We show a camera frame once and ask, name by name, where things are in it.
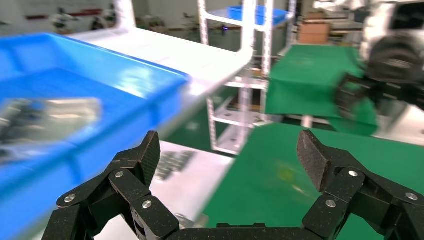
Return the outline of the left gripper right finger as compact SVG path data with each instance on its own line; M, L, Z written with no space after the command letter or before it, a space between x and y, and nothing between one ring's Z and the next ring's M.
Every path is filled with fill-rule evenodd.
M320 197L301 227L334 240L351 215L365 220L386 240L424 237L424 197L364 167L348 151L322 144L310 130L297 140L297 156Z

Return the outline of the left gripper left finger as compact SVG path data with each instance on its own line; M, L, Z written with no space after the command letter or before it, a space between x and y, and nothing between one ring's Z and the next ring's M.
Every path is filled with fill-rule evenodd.
M149 131L139 146L119 152L102 173L57 200L42 238L92 240L121 216L140 240L168 239L180 223L150 191L160 153L156 131Z

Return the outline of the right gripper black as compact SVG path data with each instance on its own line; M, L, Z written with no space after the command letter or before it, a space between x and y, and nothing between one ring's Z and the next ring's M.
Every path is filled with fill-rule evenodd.
M395 100L424 109L424 43L410 35L388 35L377 41L368 57L368 77L346 76L354 90L336 90L341 116L353 116L365 98Z

